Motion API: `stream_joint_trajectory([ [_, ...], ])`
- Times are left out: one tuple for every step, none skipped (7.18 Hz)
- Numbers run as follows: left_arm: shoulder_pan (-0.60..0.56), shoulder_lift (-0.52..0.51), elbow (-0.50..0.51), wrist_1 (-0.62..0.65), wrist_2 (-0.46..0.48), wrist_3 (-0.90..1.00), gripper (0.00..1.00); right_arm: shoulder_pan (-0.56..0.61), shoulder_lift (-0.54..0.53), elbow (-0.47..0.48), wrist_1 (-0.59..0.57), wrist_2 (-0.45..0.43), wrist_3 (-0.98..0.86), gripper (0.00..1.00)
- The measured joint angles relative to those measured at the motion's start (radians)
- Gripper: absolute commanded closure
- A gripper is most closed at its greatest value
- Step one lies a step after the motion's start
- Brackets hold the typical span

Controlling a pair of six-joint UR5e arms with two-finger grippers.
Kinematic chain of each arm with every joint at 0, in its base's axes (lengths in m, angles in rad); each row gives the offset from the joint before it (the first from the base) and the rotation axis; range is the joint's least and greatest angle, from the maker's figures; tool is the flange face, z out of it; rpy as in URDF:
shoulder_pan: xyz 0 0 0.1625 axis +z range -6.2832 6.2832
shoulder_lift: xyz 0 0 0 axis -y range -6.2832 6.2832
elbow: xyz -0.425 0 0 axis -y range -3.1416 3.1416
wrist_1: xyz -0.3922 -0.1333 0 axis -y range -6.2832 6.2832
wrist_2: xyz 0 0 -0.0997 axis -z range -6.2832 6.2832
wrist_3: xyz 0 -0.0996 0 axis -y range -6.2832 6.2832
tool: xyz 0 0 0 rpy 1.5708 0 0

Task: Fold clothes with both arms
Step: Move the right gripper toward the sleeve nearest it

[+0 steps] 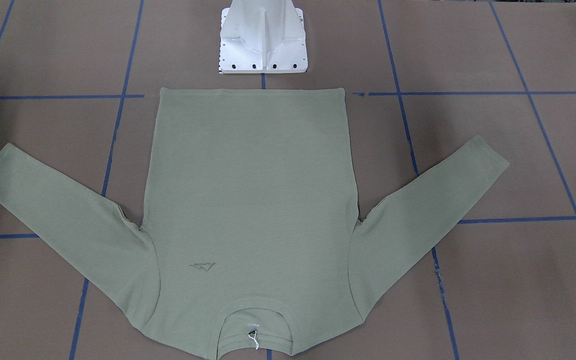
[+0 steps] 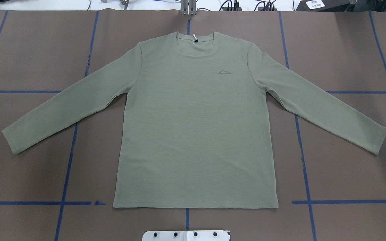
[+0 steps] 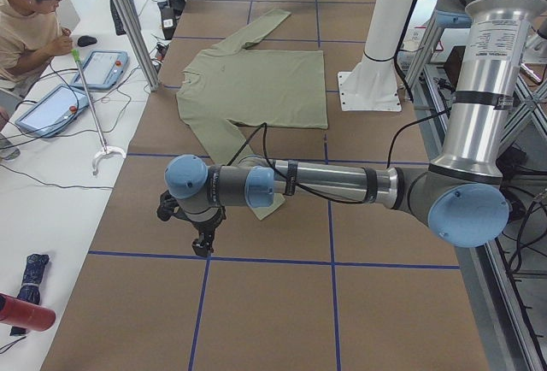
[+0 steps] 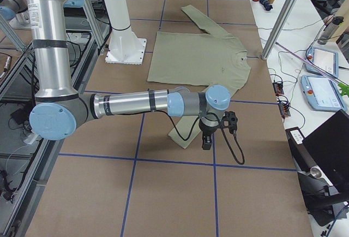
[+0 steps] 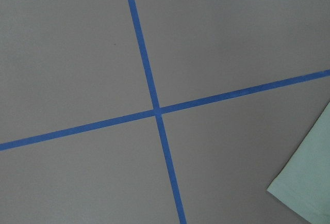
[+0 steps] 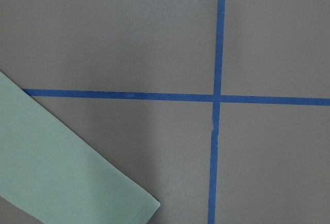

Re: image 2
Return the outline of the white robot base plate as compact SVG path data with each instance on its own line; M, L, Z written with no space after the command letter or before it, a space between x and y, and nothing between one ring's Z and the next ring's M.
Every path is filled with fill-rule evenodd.
M143 241L230 241L230 231L226 230L170 230L147 231Z

